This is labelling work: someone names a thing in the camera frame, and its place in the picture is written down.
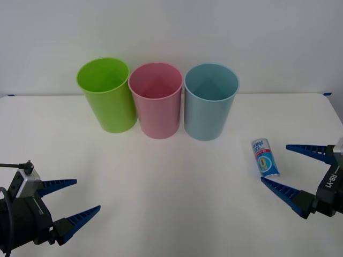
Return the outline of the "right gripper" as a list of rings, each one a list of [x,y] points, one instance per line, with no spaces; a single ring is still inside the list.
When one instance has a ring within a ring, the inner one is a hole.
[[[319,212],[332,217],[342,213],[342,154],[334,145],[286,145],[286,149],[330,165],[316,195],[261,177],[261,182],[303,219]]]

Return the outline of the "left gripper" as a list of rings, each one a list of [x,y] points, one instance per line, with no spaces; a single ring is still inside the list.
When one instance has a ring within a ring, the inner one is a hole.
[[[98,205],[81,213],[52,221],[51,213],[43,203],[45,195],[77,183],[76,179],[46,180],[40,184],[40,195],[16,198],[12,203],[14,222],[13,249],[32,241],[40,245],[49,240],[52,245],[67,243],[101,209]]]

